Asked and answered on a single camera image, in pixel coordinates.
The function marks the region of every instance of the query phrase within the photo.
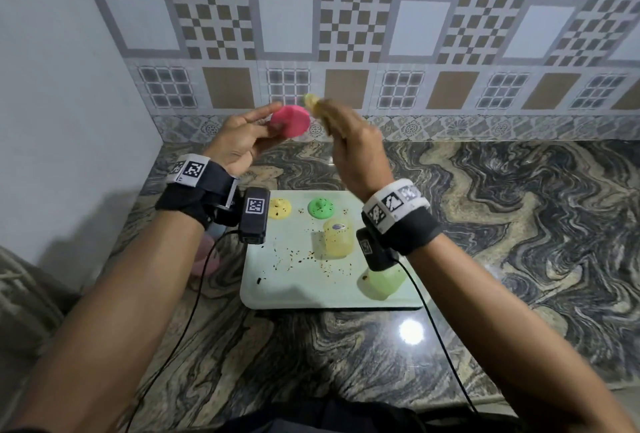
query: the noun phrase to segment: granite countertop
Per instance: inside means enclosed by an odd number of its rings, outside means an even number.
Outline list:
[[[153,216],[163,176],[197,145],[166,144],[114,250]],[[417,183],[445,233],[561,333],[610,385],[640,372],[640,142],[387,143],[396,177]],[[243,185],[343,189],[327,143],[287,143]],[[252,311],[239,287],[244,246],[222,246],[189,332],[132,430],[217,427],[268,402],[328,393],[423,409],[462,394],[417,311]],[[189,283],[143,382],[164,362],[195,300]],[[429,305],[470,396],[499,394]],[[422,325],[412,345],[405,320]]]

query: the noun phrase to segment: tiled wall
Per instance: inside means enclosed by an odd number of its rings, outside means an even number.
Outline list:
[[[390,140],[640,138],[640,0],[95,1],[166,141],[307,92]]]

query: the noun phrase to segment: cutting board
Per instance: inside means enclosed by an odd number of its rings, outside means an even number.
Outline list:
[[[271,191],[271,199],[291,202],[286,219],[269,219],[264,244],[247,246],[240,298],[252,309],[415,309],[422,307],[418,293],[407,278],[388,297],[380,295],[365,278],[367,262],[355,241],[346,258],[325,259],[323,225],[312,217],[308,203],[315,198],[332,200],[334,216],[347,216],[353,232],[364,227],[362,203],[348,191]],[[411,265],[403,264],[420,286],[425,301],[431,299]]]

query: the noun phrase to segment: white wristband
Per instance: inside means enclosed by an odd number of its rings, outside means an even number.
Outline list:
[[[422,197],[413,182],[400,179],[372,195],[362,210],[378,231],[384,234],[411,211],[419,207],[428,209],[429,206],[429,201]]]
[[[171,171],[167,174],[165,182],[172,184],[177,182],[183,186],[196,187],[202,177],[204,169],[211,159],[204,155],[185,154],[180,155]]]

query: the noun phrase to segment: forearm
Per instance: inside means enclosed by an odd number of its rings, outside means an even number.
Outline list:
[[[569,343],[444,234],[408,259],[447,322],[494,381],[590,427],[635,431],[603,381]]]
[[[156,215],[67,317],[12,426],[105,431],[117,420],[184,292],[202,234],[202,225],[180,212]]]

